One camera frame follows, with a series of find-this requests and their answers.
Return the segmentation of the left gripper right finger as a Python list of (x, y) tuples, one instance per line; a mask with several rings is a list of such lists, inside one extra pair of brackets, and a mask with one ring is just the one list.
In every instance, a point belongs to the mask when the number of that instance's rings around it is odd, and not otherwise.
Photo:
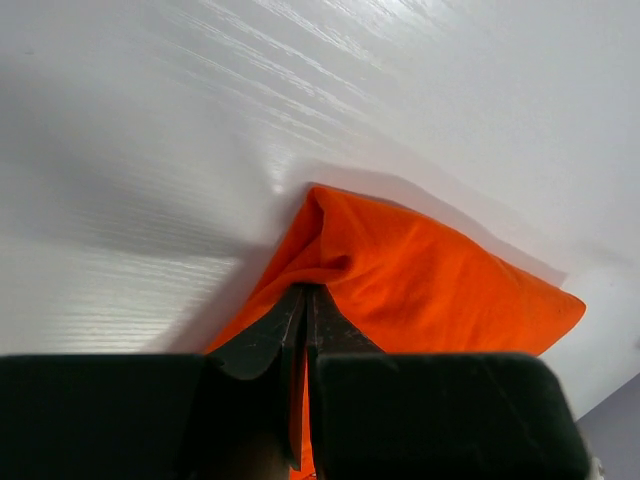
[(393, 453), (393, 359), (338, 309), (324, 287), (308, 295), (310, 436), (319, 479), (388, 479)]

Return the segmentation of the orange t shirt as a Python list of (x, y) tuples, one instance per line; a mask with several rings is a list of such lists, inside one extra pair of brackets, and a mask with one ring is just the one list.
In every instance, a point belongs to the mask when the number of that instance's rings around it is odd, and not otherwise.
[(339, 311), (393, 359), (388, 479), (582, 479), (590, 457), (556, 376), (540, 355), (583, 317), (575, 296), (416, 212), (340, 190), (309, 190), (278, 250), (213, 352), (293, 286), (305, 291), (301, 464), (317, 477), (310, 436), (308, 295), (324, 287)]

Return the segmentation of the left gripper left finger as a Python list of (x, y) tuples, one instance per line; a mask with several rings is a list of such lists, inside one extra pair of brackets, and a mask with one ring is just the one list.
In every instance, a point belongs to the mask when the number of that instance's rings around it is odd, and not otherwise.
[(216, 349), (208, 473), (288, 473), (301, 464), (305, 291), (289, 288)]

